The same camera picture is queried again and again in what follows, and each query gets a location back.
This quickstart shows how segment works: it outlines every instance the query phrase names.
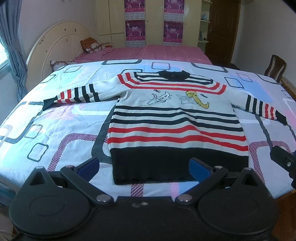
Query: sweater cuff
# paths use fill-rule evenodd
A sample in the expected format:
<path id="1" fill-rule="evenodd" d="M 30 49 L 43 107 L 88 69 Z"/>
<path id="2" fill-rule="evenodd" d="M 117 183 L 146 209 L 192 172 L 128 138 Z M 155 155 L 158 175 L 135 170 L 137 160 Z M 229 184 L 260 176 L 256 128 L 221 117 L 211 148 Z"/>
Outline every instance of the sweater cuff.
<path id="1" fill-rule="evenodd" d="M 55 100 L 57 100 L 57 96 L 54 97 L 54 98 L 51 98 L 51 99 L 44 100 L 44 101 L 43 101 L 44 104 L 43 104 L 43 108 L 42 108 L 42 110 L 45 111 L 45 110 L 47 110 L 48 108 L 52 107 L 53 104 L 54 104 L 54 101 L 55 101 Z"/>
<path id="2" fill-rule="evenodd" d="M 283 123 L 284 125 L 288 124 L 287 123 L 287 118 L 284 115 L 282 115 L 280 112 L 278 112 L 277 110 L 276 110 L 276 119 L 279 122 Z"/>

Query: brown wooden door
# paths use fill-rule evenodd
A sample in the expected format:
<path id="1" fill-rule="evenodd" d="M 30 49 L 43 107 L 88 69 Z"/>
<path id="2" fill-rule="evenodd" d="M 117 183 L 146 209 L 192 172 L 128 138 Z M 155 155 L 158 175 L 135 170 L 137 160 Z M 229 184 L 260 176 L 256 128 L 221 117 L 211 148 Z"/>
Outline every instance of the brown wooden door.
<path id="1" fill-rule="evenodd" d="M 205 54 L 214 65 L 228 66 L 239 23 L 240 0 L 212 0 Z"/>

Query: sweater's black collar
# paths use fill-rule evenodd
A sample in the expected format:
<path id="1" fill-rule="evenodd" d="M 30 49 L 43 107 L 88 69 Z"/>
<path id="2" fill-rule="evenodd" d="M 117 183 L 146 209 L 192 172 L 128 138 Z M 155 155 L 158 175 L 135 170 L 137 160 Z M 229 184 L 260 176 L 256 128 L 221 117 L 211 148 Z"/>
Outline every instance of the sweater's black collar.
<path id="1" fill-rule="evenodd" d="M 183 81 L 190 77 L 190 74 L 182 70 L 181 72 L 169 72 L 166 70 L 159 71 L 158 74 L 160 77 L 165 78 L 171 81 Z"/>

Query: sweater sleeve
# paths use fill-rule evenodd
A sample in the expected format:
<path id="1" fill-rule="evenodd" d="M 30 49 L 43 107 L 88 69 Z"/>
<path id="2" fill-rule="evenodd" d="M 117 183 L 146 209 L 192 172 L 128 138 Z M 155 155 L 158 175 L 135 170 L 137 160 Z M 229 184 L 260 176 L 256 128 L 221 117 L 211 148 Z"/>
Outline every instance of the sweater sleeve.
<path id="1" fill-rule="evenodd" d="M 250 113 L 259 115 L 263 118 L 278 120 L 284 125 L 287 124 L 286 117 L 270 104 L 258 100 L 257 98 L 254 98 L 253 96 L 248 95 L 243 91 L 235 90 L 230 87 L 226 88 L 226 93 L 228 95 L 228 100 L 232 105 L 237 106 L 240 109 L 248 111 Z"/>
<path id="2" fill-rule="evenodd" d="M 81 87 L 64 90 L 55 97 L 44 100 L 43 110 L 50 108 L 54 103 L 99 102 L 120 96 L 134 86 L 133 76 L 134 73 L 118 74 L 110 80 L 97 81 Z"/>

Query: cream headboard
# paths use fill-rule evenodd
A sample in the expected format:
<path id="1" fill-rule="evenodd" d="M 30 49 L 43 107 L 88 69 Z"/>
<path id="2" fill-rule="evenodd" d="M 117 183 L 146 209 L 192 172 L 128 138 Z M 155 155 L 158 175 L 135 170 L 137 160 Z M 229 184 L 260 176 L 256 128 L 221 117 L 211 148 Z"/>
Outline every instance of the cream headboard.
<path id="1" fill-rule="evenodd" d="M 70 61 L 83 52 L 80 41 L 90 37 L 89 31 L 80 23 L 58 23 L 41 35 L 27 59 L 26 88 L 32 90 L 51 74 L 50 60 Z"/>

